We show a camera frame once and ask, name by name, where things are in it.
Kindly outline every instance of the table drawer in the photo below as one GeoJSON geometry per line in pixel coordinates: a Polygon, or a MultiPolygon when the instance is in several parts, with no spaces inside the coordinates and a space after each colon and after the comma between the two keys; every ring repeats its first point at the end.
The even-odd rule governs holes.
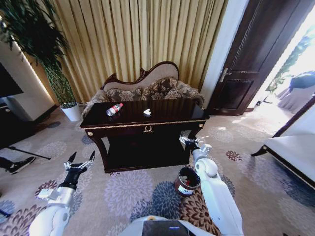
{"type": "Polygon", "coordinates": [[[167,133],[181,130],[202,129],[205,121],[194,122],[172,122],[164,124],[142,124],[142,125],[122,125],[111,128],[94,128],[86,129],[88,135],[97,136],[116,136],[128,134],[145,134],[145,133],[167,133]]]}

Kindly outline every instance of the chair leg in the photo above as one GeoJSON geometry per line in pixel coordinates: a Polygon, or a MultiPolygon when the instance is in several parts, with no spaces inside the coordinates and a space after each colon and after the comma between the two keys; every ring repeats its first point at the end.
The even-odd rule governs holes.
{"type": "Polygon", "coordinates": [[[255,153],[251,154],[251,156],[260,156],[260,155],[265,154],[265,153],[267,153],[267,147],[266,146],[262,146],[258,150],[258,152],[255,152],[255,153]]]}

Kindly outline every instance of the bottle label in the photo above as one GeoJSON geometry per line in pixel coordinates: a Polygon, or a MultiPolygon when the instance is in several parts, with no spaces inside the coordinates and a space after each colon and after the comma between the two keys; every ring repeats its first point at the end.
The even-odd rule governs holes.
{"type": "Polygon", "coordinates": [[[183,193],[183,194],[187,194],[187,195],[190,195],[190,194],[192,194],[192,192],[193,192],[193,190],[185,189],[185,188],[182,187],[181,185],[179,185],[178,191],[180,191],[180,192],[183,193]]]}
{"type": "Polygon", "coordinates": [[[118,107],[116,105],[113,106],[113,109],[115,110],[115,113],[118,111],[118,107]]]}

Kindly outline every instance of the coffee table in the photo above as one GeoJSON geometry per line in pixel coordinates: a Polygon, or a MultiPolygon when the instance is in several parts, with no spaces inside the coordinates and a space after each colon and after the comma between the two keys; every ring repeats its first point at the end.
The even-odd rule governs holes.
{"type": "Polygon", "coordinates": [[[80,127],[97,145],[105,173],[189,163],[189,148],[179,141],[182,130],[195,138],[208,116],[191,99],[122,102],[109,117],[106,110],[117,102],[95,103],[80,127]],[[147,117],[143,111],[151,109],[147,117]],[[107,152],[102,138],[107,137],[107,152]]]}

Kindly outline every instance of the gold drawer handle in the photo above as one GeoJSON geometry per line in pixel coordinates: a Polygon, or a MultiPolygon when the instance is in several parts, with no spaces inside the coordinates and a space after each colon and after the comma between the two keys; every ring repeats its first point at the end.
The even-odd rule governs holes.
{"type": "Polygon", "coordinates": [[[145,126],[143,133],[153,133],[152,126],[149,126],[149,129],[147,129],[147,126],[145,126]]]}

